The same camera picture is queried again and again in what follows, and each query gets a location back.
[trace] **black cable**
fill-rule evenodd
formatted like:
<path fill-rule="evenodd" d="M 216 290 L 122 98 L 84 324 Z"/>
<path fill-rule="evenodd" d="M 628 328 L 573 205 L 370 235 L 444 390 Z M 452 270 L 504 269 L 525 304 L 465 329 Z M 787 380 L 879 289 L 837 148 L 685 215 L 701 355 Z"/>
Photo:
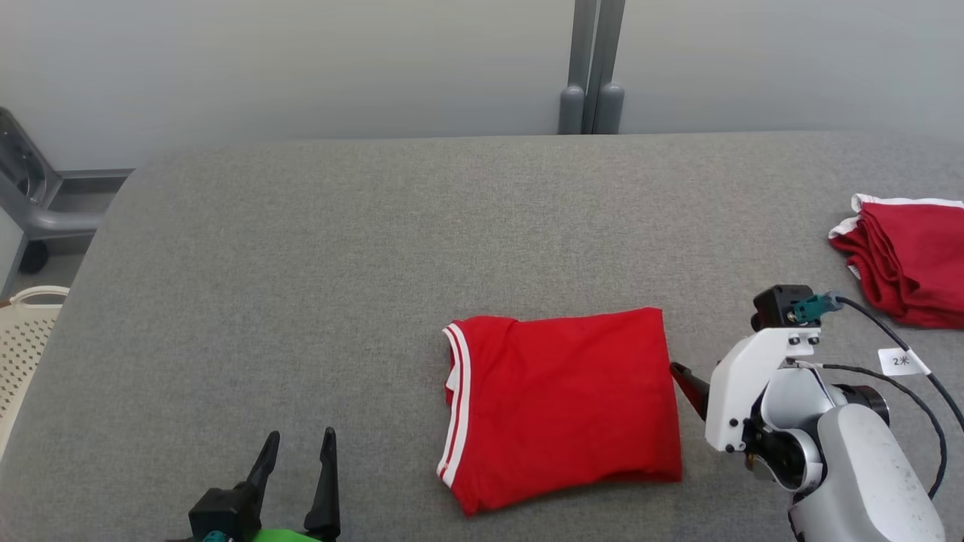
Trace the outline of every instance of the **black cable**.
<path fill-rule="evenodd" d="M 880 318 L 874 316 L 873 313 L 868 311 L 867 308 L 865 308 L 863 305 L 857 303 L 856 301 L 842 297 L 840 295 L 837 296 L 837 301 L 840 301 L 844 305 L 849 305 L 850 307 L 856 309 L 858 312 L 860 312 L 861 314 L 869 318 L 870 321 L 877 324 L 877 327 L 882 329 L 884 333 L 888 335 L 888 337 L 893 339 L 894 342 L 897 343 L 897 346 L 899 346 L 901 350 L 903 350 L 904 352 L 906 352 L 907 350 L 910 350 L 910 346 L 907 346 L 907 343 L 904 342 L 903 339 L 898 337 L 897 334 L 894 333 L 894 330 L 892 330 L 887 324 L 882 322 Z"/>
<path fill-rule="evenodd" d="M 927 403 L 925 403 L 923 399 L 918 397 L 916 393 L 911 392 L 910 389 L 908 389 L 903 384 L 900 384 L 897 380 L 894 380 L 889 376 L 880 374 L 879 372 L 874 372 L 870 369 L 866 369 L 858 366 L 841 366 L 836 364 L 823 364 L 822 367 L 829 368 L 829 369 L 857 372 L 860 374 L 866 374 L 867 376 L 872 376 L 877 380 L 883 380 L 884 382 L 890 384 L 891 386 L 894 386 L 901 392 L 906 393 L 911 399 L 914 400 L 915 403 L 917 403 L 917 406 L 921 407 L 921 410 L 923 410 L 927 414 L 927 417 L 930 418 L 930 423 L 934 426 L 934 432 L 937 433 L 937 443 L 938 443 L 938 447 L 941 449 L 941 464 L 937 467 L 937 475 L 934 476 L 933 485 L 931 485 L 930 489 L 927 490 L 927 496 L 933 499 L 934 496 L 937 495 L 937 490 L 941 487 L 941 482 L 944 481 L 944 474 L 948 469 L 948 440 L 944 436 L 944 429 L 941 427 L 941 422 L 939 422 L 937 420 L 937 417 L 934 416 L 934 411 L 930 410 L 930 407 L 927 406 Z"/>
<path fill-rule="evenodd" d="M 954 398 L 951 397 L 950 393 L 948 393 L 947 388 L 945 388 L 944 385 L 941 384 L 941 381 L 934 376 L 934 373 L 928 374 L 927 380 L 934 385 L 934 388 L 937 388 L 937 393 L 944 397 L 944 400 L 948 403 L 948 406 L 951 407 L 951 412 L 954 413 L 954 417 L 957 418 L 957 424 L 961 426 L 961 431 L 964 431 L 964 414 L 961 413 L 961 409 L 957 408 L 957 403 L 954 402 Z"/>
<path fill-rule="evenodd" d="M 869 318 L 870 321 L 872 321 L 874 324 L 877 324 L 877 327 L 883 330 L 883 332 L 886 333 L 888 337 L 893 339 L 894 342 L 897 343 L 897 346 L 899 346 L 904 352 L 907 352 L 910 350 L 910 346 L 908 346 L 907 343 L 903 341 L 903 339 L 898 337 L 897 333 L 895 333 L 894 330 L 890 328 L 890 326 L 888 326 L 879 318 L 877 318 L 872 313 L 870 313 L 870 311 L 868 311 L 867 308 L 865 308 L 863 305 L 857 303 L 856 301 L 847 299 L 839 295 L 836 297 L 836 299 L 837 301 L 843 303 L 844 305 L 848 305 L 853 309 L 856 309 L 859 313 Z M 960 425 L 961 431 L 964 432 L 964 413 L 961 413 L 961 409 L 960 407 L 957 406 L 957 402 L 954 401 L 954 398 L 951 397 L 950 393 L 948 393 L 947 388 L 944 387 L 944 384 L 941 384 L 941 381 L 937 378 L 937 376 L 933 372 L 930 372 L 929 374 L 927 374 L 927 380 L 929 380 L 930 383 L 934 386 L 934 388 L 937 390 L 937 393 L 939 393 L 941 397 L 944 398 L 944 402 L 948 403 L 948 407 L 951 408 L 951 412 L 953 412 L 954 417 L 957 419 L 957 424 Z"/>

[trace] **green connector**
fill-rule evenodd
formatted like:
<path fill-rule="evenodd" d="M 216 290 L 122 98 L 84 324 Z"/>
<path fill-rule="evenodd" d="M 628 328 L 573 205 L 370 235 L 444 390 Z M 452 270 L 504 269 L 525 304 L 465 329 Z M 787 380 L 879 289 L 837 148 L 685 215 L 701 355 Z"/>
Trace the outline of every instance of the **green connector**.
<path fill-rule="evenodd" d="M 838 295 L 835 291 L 828 291 L 793 304 L 794 321 L 806 324 L 816 321 L 828 312 L 839 311 L 844 305 L 837 301 Z"/>
<path fill-rule="evenodd" d="M 263 528 L 257 532 L 254 542 L 318 542 L 310 536 L 286 528 Z"/>

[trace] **gray metal frame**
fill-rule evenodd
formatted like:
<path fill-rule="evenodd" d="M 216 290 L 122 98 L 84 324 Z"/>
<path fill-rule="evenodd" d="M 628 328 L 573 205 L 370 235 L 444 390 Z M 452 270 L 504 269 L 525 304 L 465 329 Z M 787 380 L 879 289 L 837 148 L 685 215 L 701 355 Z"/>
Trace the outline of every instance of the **gray metal frame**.
<path fill-rule="evenodd" d="M 583 133 L 582 116 L 593 58 L 593 37 L 599 0 L 576 0 L 573 42 L 569 52 L 569 83 L 559 97 L 559 134 Z"/>
<path fill-rule="evenodd" d="M 23 230 L 29 240 L 89 235 L 97 230 L 101 213 L 64 213 L 47 207 L 63 182 L 43 158 L 27 133 L 6 109 L 0 108 L 0 207 Z M 39 164 L 47 183 L 40 204 L 34 204 L 13 184 L 26 175 L 27 161 Z"/>
<path fill-rule="evenodd" d="M 616 48 L 623 25 L 626 0 L 600 0 L 599 19 L 593 44 L 592 67 L 582 112 L 582 133 L 618 133 L 623 112 L 623 89 L 612 83 Z"/>

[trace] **folded red shirt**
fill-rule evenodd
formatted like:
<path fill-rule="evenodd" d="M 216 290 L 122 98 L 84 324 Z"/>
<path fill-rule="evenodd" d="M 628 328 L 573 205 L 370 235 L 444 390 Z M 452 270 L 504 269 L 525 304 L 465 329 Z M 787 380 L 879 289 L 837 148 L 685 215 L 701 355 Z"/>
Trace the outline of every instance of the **folded red shirt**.
<path fill-rule="evenodd" d="M 679 481 L 659 309 L 456 320 L 437 470 L 466 515 L 603 479 Z"/>
<path fill-rule="evenodd" d="M 852 206 L 830 244 L 868 302 L 903 324 L 964 328 L 964 203 L 855 194 Z"/>

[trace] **black wheel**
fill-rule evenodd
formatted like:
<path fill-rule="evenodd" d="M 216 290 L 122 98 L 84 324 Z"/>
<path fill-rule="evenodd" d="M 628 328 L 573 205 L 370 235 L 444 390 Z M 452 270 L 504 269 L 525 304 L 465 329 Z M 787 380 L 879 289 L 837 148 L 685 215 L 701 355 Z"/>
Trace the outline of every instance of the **black wheel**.
<path fill-rule="evenodd" d="M 23 251 L 23 259 L 20 261 L 20 273 L 24 275 L 36 275 L 47 264 L 50 253 L 47 252 L 47 244 L 43 241 L 30 241 L 27 243 L 27 250 Z"/>

